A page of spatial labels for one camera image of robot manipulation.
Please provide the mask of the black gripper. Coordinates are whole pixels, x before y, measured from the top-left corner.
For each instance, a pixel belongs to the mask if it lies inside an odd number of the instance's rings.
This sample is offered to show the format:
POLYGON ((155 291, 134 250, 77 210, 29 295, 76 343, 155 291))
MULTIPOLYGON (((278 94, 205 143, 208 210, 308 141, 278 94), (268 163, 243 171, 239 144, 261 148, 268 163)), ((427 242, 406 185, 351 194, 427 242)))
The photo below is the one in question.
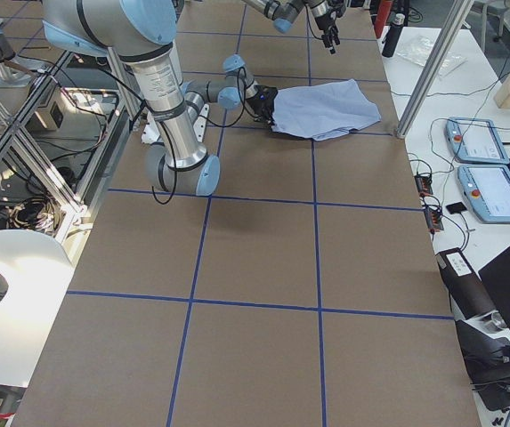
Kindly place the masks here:
POLYGON ((273 123, 274 101, 279 90, 274 86, 256 86, 255 94, 247 98, 255 121, 273 123))
POLYGON ((334 45, 340 45, 339 31, 336 26, 337 9, 312 8, 312 16, 322 32, 321 41, 330 54, 335 53, 334 45))

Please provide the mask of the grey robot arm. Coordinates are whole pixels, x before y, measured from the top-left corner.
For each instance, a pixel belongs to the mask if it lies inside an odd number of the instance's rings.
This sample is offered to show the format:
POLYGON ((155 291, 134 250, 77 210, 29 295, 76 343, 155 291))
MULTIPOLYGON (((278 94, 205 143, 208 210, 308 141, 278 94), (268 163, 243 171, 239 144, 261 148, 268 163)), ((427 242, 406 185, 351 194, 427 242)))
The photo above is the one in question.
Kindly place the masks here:
POLYGON ((266 19, 273 22, 273 26, 280 33, 287 33, 295 23, 302 11, 312 16, 316 26, 321 32, 319 38, 324 47, 331 54, 336 53, 336 47, 340 45, 339 30, 336 25, 338 18, 344 16, 348 1, 272 1, 272 0, 246 0, 244 4, 261 13, 266 19))
POLYGON ((277 89, 259 85, 237 54, 223 63, 223 80, 181 85, 174 52, 177 17, 170 1, 45 1, 43 10, 51 44, 93 57, 114 50, 133 71, 161 136, 145 159, 156 189, 196 196, 215 192, 220 160, 194 130, 208 103, 225 109, 248 105, 256 119, 272 122, 277 89))

